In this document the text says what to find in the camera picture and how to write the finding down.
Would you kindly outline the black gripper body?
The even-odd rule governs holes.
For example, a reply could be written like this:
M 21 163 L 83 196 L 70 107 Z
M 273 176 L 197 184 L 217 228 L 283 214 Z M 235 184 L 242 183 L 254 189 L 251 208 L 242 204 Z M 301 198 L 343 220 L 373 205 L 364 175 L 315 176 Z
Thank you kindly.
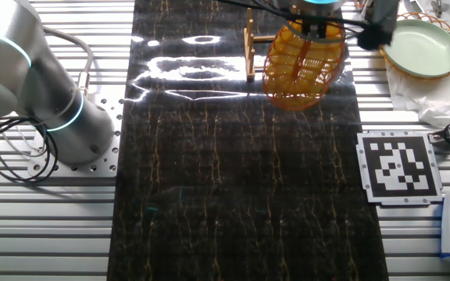
M 326 26 L 328 20 L 329 20 L 328 16 L 302 14 L 302 26 L 303 27 Z

